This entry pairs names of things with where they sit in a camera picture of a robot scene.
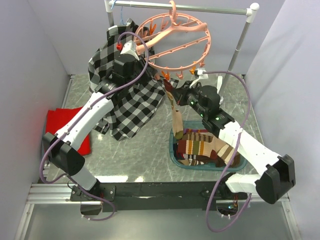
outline red cloth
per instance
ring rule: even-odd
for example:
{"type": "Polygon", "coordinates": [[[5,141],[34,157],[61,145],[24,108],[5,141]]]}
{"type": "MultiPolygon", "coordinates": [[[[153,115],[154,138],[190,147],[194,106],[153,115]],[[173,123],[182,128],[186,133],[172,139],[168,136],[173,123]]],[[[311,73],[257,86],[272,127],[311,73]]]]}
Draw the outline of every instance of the red cloth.
{"type": "MultiPolygon", "coordinates": [[[[45,132],[55,134],[59,129],[65,126],[81,110],[82,107],[75,109],[57,108],[55,111],[49,110],[46,116],[45,132]]],[[[78,153],[82,156],[91,153],[89,135],[85,137],[78,153]]]]}

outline gray marble surface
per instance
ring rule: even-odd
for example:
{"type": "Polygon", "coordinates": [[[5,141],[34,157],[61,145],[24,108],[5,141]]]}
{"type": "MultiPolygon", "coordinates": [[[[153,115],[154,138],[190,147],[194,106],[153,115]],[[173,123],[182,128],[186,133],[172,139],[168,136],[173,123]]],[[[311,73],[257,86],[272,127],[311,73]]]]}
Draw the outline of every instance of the gray marble surface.
{"type": "MultiPolygon", "coordinates": [[[[202,85],[217,85],[217,75],[210,75],[210,80],[201,82],[202,85]]],[[[231,77],[224,93],[222,108],[233,116],[239,123],[243,121],[248,107],[248,98],[244,87],[235,78],[231,77]]],[[[65,108],[78,108],[88,99],[89,78],[87,75],[76,75],[72,79],[67,95],[65,108]]],[[[200,121],[201,117],[189,106],[178,107],[183,120],[200,121]]],[[[92,153],[85,156],[85,164],[89,171],[101,182],[189,182],[215,181],[220,171],[205,171],[184,169],[175,165],[169,154],[169,134],[172,128],[171,106],[167,96],[154,117],[147,122],[132,139],[117,141],[107,132],[100,134],[95,130],[90,133],[92,153]]],[[[262,142],[259,127],[253,112],[244,129],[262,142]]],[[[48,180],[53,180],[60,174],[51,164],[48,180]]],[[[256,174],[250,163],[240,170],[240,174],[256,174]]],[[[62,178],[57,183],[66,183],[62,178]]]]}

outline white pipe connector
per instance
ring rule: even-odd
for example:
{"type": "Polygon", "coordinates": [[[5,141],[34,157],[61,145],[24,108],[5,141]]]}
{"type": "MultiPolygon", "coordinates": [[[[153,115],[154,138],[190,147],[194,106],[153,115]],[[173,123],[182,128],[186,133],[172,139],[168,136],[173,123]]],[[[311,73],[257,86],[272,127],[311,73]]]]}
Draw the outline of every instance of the white pipe connector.
{"type": "Polygon", "coordinates": [[[259,8],[260,8],[259,3],[254,2],[250,5],[250,8],[246,9],[246,16],[247,16],[246,22],[247,23],[251,24],[254,21],[259,8]]]}
{"type": "Polygon", "coordinates": [[[113,4],[114,0],[104,0],[104,5],[105,5],[105,11],[107,13],[112,13],[112,4],[113,4]]]}

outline plaid shirt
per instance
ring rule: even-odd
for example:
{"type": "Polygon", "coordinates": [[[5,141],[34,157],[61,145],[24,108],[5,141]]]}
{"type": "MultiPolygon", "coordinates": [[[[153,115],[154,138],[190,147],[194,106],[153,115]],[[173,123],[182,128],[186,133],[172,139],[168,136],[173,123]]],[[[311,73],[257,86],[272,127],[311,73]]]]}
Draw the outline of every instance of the plaid shirt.
{"type": "MultiPolygon", "coordinates": [[[[106,76],[107,69],[113,66],[113,60],[120,55],[116,48],[119,35],[135,32],[137,28],[138,25],[129,19],[126,25],[111,27],[106,32],[107,42],[96,51],[88,63],[90,92],[94,91],[106,76]]],[[[132,39],[132,35],[126,35],[120,42],[124,45],[132,39]]],[[[149,49],[149,54],[155,54],[153,48],[149,49]]],[[[178,80],[172,79],[170,83],[176,87],[178,80]]],[[[118,141],[134,137],[156,113],[164,95],[164,86],[155,79],[143,84],[134,84],[128,90],[128,95],[96,124],[95,130],[105,134],[110,129],[110,134],[118,141]]]]}

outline white wall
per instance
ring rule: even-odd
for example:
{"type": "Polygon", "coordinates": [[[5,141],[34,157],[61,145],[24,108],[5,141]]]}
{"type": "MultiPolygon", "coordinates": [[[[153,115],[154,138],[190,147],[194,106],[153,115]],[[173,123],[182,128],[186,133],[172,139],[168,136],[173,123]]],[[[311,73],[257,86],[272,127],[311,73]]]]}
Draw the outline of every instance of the white wall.
{"type": "Polygon", "coordinates": [[[39,177],[48,109],[68,76],[27,0],[0,1],[0,239],[11,240],[39,177]]]}
{"type": "Polygon", "coordinates": [[[265,144],[295,160],[289,192],[302,237],[319,239],[320,4],[286,0],[246,75],[265,144]]]}
{"type": "MultiPolygon", "coordinates": [[[[69,74],[85,74],[88,72],[88,61],[94,52],[106,40],[106,29],[109,27],[108,17],[103,0],[28,0],[49,35],[65,69],[69,74]]],[[[144,2],[169,3],[169,0],[154,0],[144,2]]],[[[254,0],[176,0],[176,4],[215,6],[246,9],[254,0]]],[[[234,71],[245,74],[254,59],[261,43],[265,39],[284,0],[257,0],[260,10],[250,27],[238,56],[234,71]]],[[[121,7],[114,7],[115,23],[120,22],[121,7]]],[[[164,9],[149,9],[124,7],[123,18],[132,18],[140,24],[147,18],[166,13],[164,9]]],[[[242,15],[227,15],[205,12],[187,12],[190,15],[207,22],[213,45],[210,55],[206,58],[208,70],[226,70],[234,53],[246,17],[242,15]]],[[[181,35],[170,37],[170,40],[159,44],[159,48],[182,41],[181,35]]],[[[173,66],[178,62],[191,64],[190,52],[172,58],[161,59],[162,64],[173,66]]]]}

